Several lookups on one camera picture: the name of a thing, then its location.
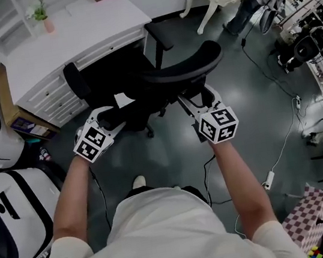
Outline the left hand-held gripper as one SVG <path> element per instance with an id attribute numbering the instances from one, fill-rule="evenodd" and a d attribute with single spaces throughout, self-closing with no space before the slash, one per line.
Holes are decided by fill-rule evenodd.
<path id="1" fill-rule="evenodd" d="M 113 109 L 112 106 L 104 106 L 94 109 L 89 115 L 82 131 L 77 133 L 77 141 L 73 152 L 83 159 L 93 163 L 113 144 L 114 138 L 125 127 L 126 122 L 119 124 L 112 130 L 105 129 L 105 132 L 98 125 L 99 114 Z"/>

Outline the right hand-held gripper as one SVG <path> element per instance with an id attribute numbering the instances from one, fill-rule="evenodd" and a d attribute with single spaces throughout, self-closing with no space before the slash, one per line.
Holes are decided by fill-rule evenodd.
<path id="1" fill-rule="evenodd" d="M 233 139 L 237 132 L 237 118 L 231 107 L 225 106 L 219 93 L 207 83 L 206 90 L 213 96 L 212 108 L 205 113 L 200 113 L 198 107 L 192 101 L 182 95 L 177 96 L 178 103 L 183 110 L 192 118 L 198 120 L 193 124 L 201 142 L 209 141 L 213 144 L 219 144 Z"/>

